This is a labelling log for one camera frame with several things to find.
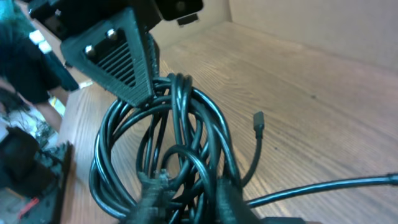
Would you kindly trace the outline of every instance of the black cable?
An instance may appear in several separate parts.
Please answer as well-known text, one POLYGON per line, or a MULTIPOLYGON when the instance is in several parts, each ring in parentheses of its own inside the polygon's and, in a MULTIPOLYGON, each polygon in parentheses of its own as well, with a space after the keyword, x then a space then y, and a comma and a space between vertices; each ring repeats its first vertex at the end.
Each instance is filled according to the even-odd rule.
MULTIPOLYGON (((132 106, 116 100, 106 112, 95 141, 95 157, 90 170, 90 192, 106 213, 120 220, 125 219, 137 202, 128 194, 111 164, 113 145, 131 126, 147 116, 152 116, 150 126, 137 150, 136 172, 154 178, 156 170, 159 170, 160 148, 169 111, 172 110, 176 145, 164 152, 161 168, 166 169, 170 156, 177 154, 180 172, 169 180, 167 190, 176 192, 182 185, 184 190, 169 203, 167 221, 202 223, 205 218, 214 220, 217 167, 221 152, 224 154, 222 178, 228 180, 242 195, 243 187, 254 175, 261 155, 264 115, 261 112, 254 115, 256 151, 247 174, 241 179, 224 115, 208 96, 192 87, 192 78, 170 74, 167 78, 154 78, 153 85, 155 97, 144 108, 134 108, 126 117, 133 110, 132 106), (188 114, 194 115, 195 125, 189 120, 188 114), (159 133, 155 140, 155 127, 159 123, 159 133), (203 130, 207 135, 202 145, 203 130), (188 217, 183 218, 186 207, 188 217)), ((397 185, 397 182, 396 175, 339 180, 285 190, 247 203, 250 207, 256 207, 303 194, 367 185, 397 185)))
POLYGON ((378 177, 364 177, 357 179, 335 180, 335 181, 306 185, 303 187, 296 187, 293 189, 275 192, 273 194, 249 200, 246 203, 250 208, 254 208, 287 198, 297 197, 306 194, 326 192, 329 190, 347 189, 353 187, 369 187, 369 186, 378 186, 378 185, 397 185, 397 184, 398 184, 398 178, 397 175, 394 174, 378 176, 378 177))

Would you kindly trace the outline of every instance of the black cord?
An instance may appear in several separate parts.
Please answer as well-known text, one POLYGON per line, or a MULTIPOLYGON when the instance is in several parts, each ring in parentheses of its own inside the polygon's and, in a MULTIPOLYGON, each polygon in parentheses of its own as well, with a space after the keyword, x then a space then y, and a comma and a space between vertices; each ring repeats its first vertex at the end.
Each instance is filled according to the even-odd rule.
MULTIPOLYGON (((95 158, 90 170, 90 192, 96 203, 111 216, 122 220, 131 213, 131 209, 137 205, 137 202, 129 195, 116 174, 111 164, 111 150, 114 143, 132 125, 147 116, 152 116, 150 126, 138 148, 136 172, 153 178, 159 166, 160 148, 171 110, 176 145, 165 151, 161 159, 161 168, 167 168, 170 156, 177 154, 180 173, 169 181, 168 190, 177 191, 183 185, 184 191, 170 202, 168 221, 174 223, 181 219, 186 207, 188 207, 189 220, 193 223, 200 223, 204 216, 209 220, 214 220, 216 169, 220 162, 221 152, 225 158, 222 178, 229 180, 231 185, 242 194, 243 187, 254 175, 260 158, 264 115, 257 113, 254 116, 256 152, 249 171, 241 179, 233 152, 231 134, 224 115, 208 96, 192 87, 192 78, 183 77, 181 74, 170 74, 167 78, 154 78, 153 85, 155 97, 145 108, 135 108, 126 118, 133 108, 121 100, 116 100, 106 112, 95 141, 95 158), (188 118, 189 113, 196 118, 196 129, 188 118), (158 138, 152 149, 154 130, 159 123, 158 138), (204 128, 207 132, 206 141, 204 145, 201 145, 204 128), (196 174, 200 175, 197 181, 195 181, 196 174)), ((397 182, 396 175, 339 180, 270 194, 250 200, 248 205, 256 207, 303 194, 346 187, 397 184, 397 182)))

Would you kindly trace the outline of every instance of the white wall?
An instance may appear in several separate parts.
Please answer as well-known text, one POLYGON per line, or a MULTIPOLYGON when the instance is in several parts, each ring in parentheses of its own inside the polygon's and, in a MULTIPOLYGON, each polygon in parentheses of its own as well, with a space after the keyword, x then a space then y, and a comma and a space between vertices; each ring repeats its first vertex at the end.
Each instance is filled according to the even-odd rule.
POLYGON ((235 23, 398 71, 397 0, 230 0, 235 23))

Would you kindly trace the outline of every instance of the wood grain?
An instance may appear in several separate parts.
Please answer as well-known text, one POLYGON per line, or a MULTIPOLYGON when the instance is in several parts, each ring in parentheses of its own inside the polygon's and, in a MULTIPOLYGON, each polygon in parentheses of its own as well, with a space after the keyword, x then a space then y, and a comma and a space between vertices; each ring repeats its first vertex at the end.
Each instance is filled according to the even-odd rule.
MULTIPOLYGON (((190 74, 225 114, 239 168, 254 154, 252 115, 263 110, 261 161, 246 199, 320 181, 398 170, 398 75, 222 23, 161 53, 162 75, 190 74)), ((63 223, 111 223, 91 198, 88 171, 96 132, 115 99, 98 85, 70 97, 60 141, 75 145, 63 223)), ((148 125, 131 128, 113 162, 134 198, 136 149, 148 125)), ((174 143, 169 126, 164 149, 174 143)), ((304 217, 322 223, 397 223, 398 191, 390 187, 308 195, 256 209, 260 217, 304 217)))

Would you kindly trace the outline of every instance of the black plastic housing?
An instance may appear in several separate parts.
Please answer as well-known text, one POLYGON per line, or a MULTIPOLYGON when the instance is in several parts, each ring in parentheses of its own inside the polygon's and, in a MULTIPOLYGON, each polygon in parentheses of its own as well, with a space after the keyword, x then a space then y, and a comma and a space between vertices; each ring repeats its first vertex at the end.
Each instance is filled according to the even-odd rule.
POLYGON ((64 40, 61 51, 68 63, 130 105, 141 106, 154 95, 152 77, 159 76, 155 43, 129 7, 64 40), (115 39, 107 37, 109 30, 115 39), (91 55, 85 52, 89 45, 91 55))

